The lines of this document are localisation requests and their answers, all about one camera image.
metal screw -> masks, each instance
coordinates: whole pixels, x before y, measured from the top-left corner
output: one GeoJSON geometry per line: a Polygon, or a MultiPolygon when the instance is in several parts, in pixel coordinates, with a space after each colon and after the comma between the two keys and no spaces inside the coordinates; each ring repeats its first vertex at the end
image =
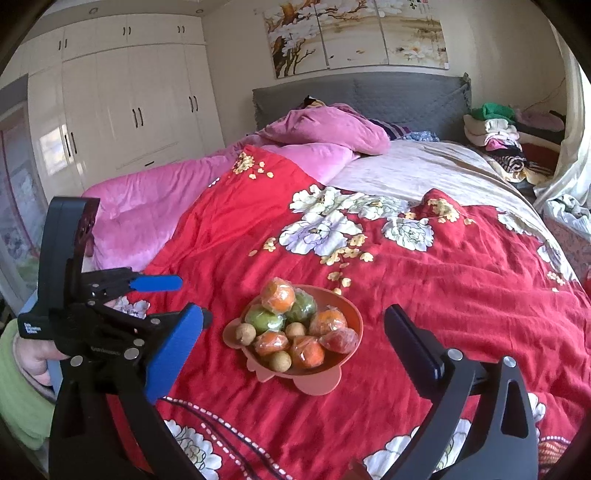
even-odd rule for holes
{"type": "Polygon", "coordinates": [[[124,352],[124,354],[123,354],[123,357],[124,357],[126,360],[135,360],[136,358],[138,358],[138,357],[139,357],[139,350],[138,350],[137,348],[135,348],[135,347],[128,348],[128,349],[127,349],[127,350],[124,352]]]}
{"type": "Polygon", "coordinates": [[[514,366],[517,365],[517,362],[515,361],[515,359],[512,356],[503,357],[503,363],[510,368],[513,368],[514,366]]]}
{"type": "Polygon", "coordinates": [[[464,354],[457,348],[450,348],[447,351],[447,356],[456,362],[459,362],[462,358],[464,358],[464,354]]]}
{"type": "Polygon", "coordinates": [[[82,365],[83,360],[82,355],[73,356],[70,360],[70,365],[73,367],[79,367],[82,365]]]}

white wardrobe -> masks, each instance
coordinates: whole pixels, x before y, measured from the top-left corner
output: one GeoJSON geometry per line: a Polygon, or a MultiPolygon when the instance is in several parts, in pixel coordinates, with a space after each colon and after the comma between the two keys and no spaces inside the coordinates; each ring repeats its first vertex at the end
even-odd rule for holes
{"type": "Polygon", "coordinates": [[[12,63],[10,75],[29,74],[31,139],[48,199],[224,146],[199,17],[83,21],[30,40],[12,63]]]}

plastic fruit bowl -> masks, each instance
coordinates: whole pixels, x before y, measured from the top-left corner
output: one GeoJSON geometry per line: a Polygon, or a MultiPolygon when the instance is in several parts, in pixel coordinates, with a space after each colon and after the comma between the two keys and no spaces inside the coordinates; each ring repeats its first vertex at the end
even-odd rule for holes
{"type": "Polygon", "coordinates": [[[359,310],[349,300],[326,290],[325,288],[313,285],[294,285],[312,295],[318,304],[318,310],[324,310],[327,306],[338,308],[347,320],[349,328],[352,328],[359,335],[359,342],[355,350],[344,355],[341,353],[325,350],[324,363],[316,368],[300,369],[292,367],[287,372],[278,373],[270,370],[264,360],[254,353],[250,346],[243,346],[236,339],[236,327],[244,321],[248,309],[254,303],[259,302],[259,297],[254,298],[242,312],[242,316],[232,320],[223,331],[223,340],[226,345],[234,349],[241,349],[246,356],[246,367],[249,371],[256,373],[261,382],[266,382],[273,377],[291,378],[296,388],[308,395],[325,395],[333,391],[340,382],[341,366],[351,358],[361,343],[363,337],[363,320],[359,310]]]}

gray headboard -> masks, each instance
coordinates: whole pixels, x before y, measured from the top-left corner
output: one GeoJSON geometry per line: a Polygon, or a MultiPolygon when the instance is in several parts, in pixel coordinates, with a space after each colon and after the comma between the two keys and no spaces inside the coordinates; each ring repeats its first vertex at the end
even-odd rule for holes
{"type": "Polygon", "coordinates": [[[280,119],[307,95],[330,105],[347,103],[367,118],[430,130],[442,140],[465,141],[462,116],[472,103],[470,78],[428,73],[334,74],[252,91],[257,128],[280,119]]]}

green fruit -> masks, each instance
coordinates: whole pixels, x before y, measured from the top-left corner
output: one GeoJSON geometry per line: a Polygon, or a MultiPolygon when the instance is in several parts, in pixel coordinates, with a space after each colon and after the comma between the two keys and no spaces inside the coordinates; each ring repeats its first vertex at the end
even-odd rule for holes
{"type": "Polygon", "coordinates": [[[312,295],[300,288],[295,290],[295,297],[295,302],[291,306],[291,310],[285,314],[285,317],[289,323],[300,322],[307,326],[312,315],[318,310],[316,301],[312,295]]]}
{"type": "Polygon", "coordinates": [[[256,330],[257,335],[265,333],[267,330],[278,332],[283,330],[285,325],[285,316],[276,315],[266,310],[262,305],[253,305],[244,318],[246,323],[250,323],[256,330]]]}

